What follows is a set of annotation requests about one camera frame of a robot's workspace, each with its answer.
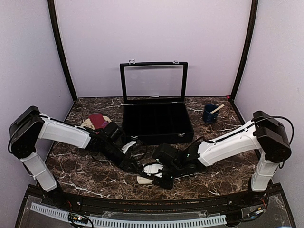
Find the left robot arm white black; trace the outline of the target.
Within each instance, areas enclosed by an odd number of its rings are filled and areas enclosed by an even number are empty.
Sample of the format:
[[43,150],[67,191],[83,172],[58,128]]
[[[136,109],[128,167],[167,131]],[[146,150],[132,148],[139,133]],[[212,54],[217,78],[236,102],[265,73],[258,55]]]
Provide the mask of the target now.
[[9,126],[8,151],[19,159],[40,187],[48,194],[48,199],[57,207],[67,203],[55,176],[46,166],[36,150],[38,141],[63,143],[92,152],[103,154],[119,169],[136,173],[138,162],[120,146],[122,129],[114,122],[99,129],[90,129],[67,124],[40,112],[30,106]]

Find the beige brown block sock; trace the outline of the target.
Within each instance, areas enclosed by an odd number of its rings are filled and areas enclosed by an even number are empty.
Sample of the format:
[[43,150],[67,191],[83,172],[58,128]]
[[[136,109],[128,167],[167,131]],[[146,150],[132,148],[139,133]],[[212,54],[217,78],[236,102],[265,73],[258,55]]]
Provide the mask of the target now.
[[141,177],[141,176],[137,176],[136,177],[137,183],[140,185],[148,185],[148,184],[152,184],[153,180],[145,178],[145,177]]

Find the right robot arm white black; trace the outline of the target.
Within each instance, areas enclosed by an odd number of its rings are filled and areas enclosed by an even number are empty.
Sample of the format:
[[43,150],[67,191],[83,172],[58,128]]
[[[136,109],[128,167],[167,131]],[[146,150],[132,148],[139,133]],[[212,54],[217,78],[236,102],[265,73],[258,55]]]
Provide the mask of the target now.
[[247,206],[253,206],[267,189],[270,179],[281,163],[291,156],[293,136],[288,137],[280,116],[269,116],[256,111],[253,119],[239,128],[211,140],[200,137],[185,150],[179,151],[163,143],[153,153],[155,163],[143,171],[156,177],[157,184],[171,189],[173,179],[194,174],[226,158],[258,150],[260,159],[251,177],[250,190],[242,196]]

